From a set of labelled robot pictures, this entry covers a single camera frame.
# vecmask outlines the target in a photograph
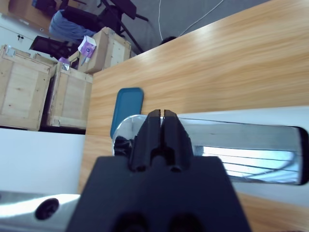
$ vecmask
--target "wooden crate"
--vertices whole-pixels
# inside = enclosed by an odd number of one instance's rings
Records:
[[[4,46],[0,51],[0,126],[38,131],[48,84],[56,67]]]
[[[93,77],[62,67],[62,63],[57,64],[50,82],[46,125],[86,129]]]
[[[80,55],[78,70],[94,74],[130,58],[131,44],[110,28],[103,28],[92,37],[97,47],[88,63]]]
[[[57,65],[57,63],[58,63],[55,60],[48,59],[48,58],[41,56],[39,53],[34,54],[33,58],[35,60],[37,60],[38,62],[40,62],[42,64],[46,64],[48,66],[54,66],[54,65]]]

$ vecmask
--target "blue cloth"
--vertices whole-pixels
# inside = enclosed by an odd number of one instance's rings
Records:
[[[59,39],[70,41],[75,44],[80,44],[85,35],[92,37],[95,32],[85,29],[83,26],[77,25],[68,21],[62,16],[64,10],[57,11],[54,14],[52,21],[49,25],[49,32]]]

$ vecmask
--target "wooden tabletop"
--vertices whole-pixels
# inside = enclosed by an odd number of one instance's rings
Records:
[[[308,15],[308,0],[272,0],[95,74],[80,189],[96,158],[112,153],[121,88],[144,90],[143,114],[308,105]],[[239,197],[255,232],[309,228],[307,208]]]

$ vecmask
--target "white cable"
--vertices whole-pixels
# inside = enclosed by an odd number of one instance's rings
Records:
[[[163,40],[162,33],[161,33],[161,26],[160,26],[160,8],[161,8],[161,0],[159,2],[159,18],[158,18],[158,23],[159,23],[159,31],[160,31],[161,40]]]
[[[206,13],[203,17],[201,17],[199,20],[195,21],[193,24],[191,24],[190,26],[187,27],[186,30],[184,30],[179,36],[182,36],[190,27],[192,27],[195,23],[199,22],[200,20],[202,20],[203,18],[205,18],[210,12],[212,12],[214,9],[216,9],[224,0],[221,0],[221,2],[219,2],[214,8],[212,8],[208,13]]]

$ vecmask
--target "gray floor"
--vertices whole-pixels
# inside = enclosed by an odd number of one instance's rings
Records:
[[[96,0],[88,3],[87,11],[100,13],[104,6],[96,7]],[[136,18],[132,20],[123,16],[123,23],[140,46],[150,50],[161,43],[158,25],[159,0],[131,0],[137,7],[137,13],[149,19],[149,22]],[[163,39],[168,36],[178,37],[189,25],[197,21],[210,11],[221,0],[161,0],[160,25]],[[186,33],[194,31],[212,22],[233,15],[250,7],[256,6],[268,0],[224,0],[213,12],[192,26]],[[124,33],[126,39],[131,42],[134,52],[138,49]]]

